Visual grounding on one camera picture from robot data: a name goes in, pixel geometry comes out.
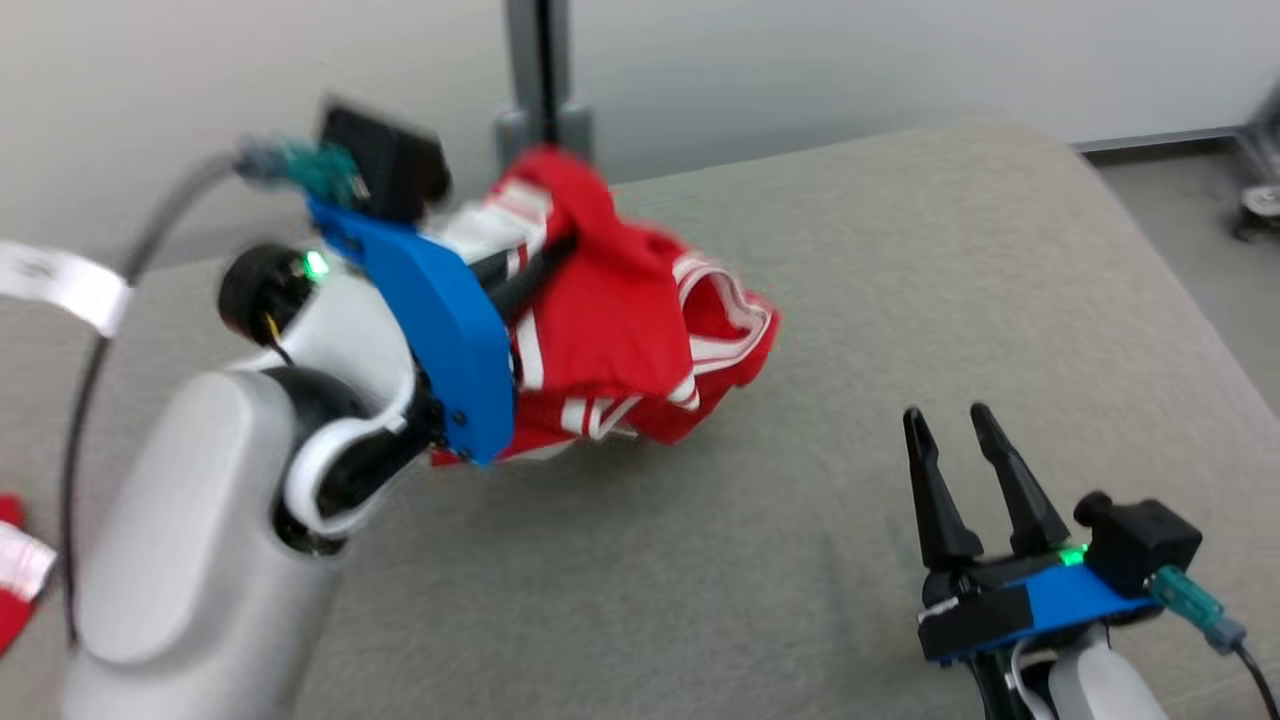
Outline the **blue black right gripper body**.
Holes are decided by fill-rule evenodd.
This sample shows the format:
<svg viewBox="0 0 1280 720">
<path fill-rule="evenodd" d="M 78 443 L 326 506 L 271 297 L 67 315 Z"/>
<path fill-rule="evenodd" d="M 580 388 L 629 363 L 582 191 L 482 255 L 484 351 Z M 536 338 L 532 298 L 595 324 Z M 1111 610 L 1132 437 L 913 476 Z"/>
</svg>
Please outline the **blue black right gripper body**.
<svg viewBox="0 0 1280 720">
<path fill-rule="evenodd" d="M 932 571 L 922 589 L 916 634 L 927 662 L 948 665 L 1028 637 L 1094 623 L 1126 625 L 1158 614 L 1155 600 L 1119 594 L 1085 564 L 1085 546 L 1032 559 Z"/>
</svg>

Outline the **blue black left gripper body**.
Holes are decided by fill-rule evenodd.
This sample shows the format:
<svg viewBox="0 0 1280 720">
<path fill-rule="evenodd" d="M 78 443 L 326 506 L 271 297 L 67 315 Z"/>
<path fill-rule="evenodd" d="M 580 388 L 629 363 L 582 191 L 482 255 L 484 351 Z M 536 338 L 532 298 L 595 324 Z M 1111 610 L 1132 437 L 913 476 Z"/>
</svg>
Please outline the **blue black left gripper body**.
<svg viewBox="0 0 1280 720">
<path fill-rule="evenodd" d="M 371 281 L 445 414 L 451 451 L 488 465 L 515 433 L 506 324 L 463 260 L 412 224 L 306 197 L 326 245 Z"/>
</svg>

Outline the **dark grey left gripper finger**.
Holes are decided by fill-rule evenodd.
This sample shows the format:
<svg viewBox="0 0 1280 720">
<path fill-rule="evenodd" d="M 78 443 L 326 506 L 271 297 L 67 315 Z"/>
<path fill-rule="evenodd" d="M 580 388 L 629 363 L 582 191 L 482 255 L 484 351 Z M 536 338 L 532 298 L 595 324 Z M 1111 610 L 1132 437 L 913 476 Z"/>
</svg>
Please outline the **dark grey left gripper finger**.
<svg viewBox="0 0 1280 720">
<path fill-rule="evenodd" d="M 493 269 L 488 272 L 488 299 L 504 323 L 516 323 L 529 310 L 539 290 L 550 282 L 576 247 L 577 237 L 571 234 L 534 252 L 524 269 L 502 278 L 495 269 L 499 258 L 489 258 Z"/>
</svg>

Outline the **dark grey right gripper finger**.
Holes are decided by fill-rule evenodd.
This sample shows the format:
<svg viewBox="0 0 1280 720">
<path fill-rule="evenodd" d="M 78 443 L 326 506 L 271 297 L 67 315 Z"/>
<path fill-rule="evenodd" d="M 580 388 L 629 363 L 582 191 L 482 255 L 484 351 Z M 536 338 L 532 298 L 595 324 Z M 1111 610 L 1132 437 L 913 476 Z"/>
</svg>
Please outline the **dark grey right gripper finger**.
<svg viewBox="0 0 1280 720">
<path fill-rule="evenodd" d="M 940 470 L 940 450 L 919 407 L 902 415 L 911 497 L 922 561 L 929 571 L 951 571 L 974 564 L 986 551 L 970 530 Z"/>
<path fill-rule="evenodd" d="M 1070 530 L 991 407 L 973 404 L 970 419 L 980 451 L 1000 483 L 1012 528 L 1011 551 L 1016 556 L 1033 556 L 1065 547 L 1071 539 Z"/>
</svg>

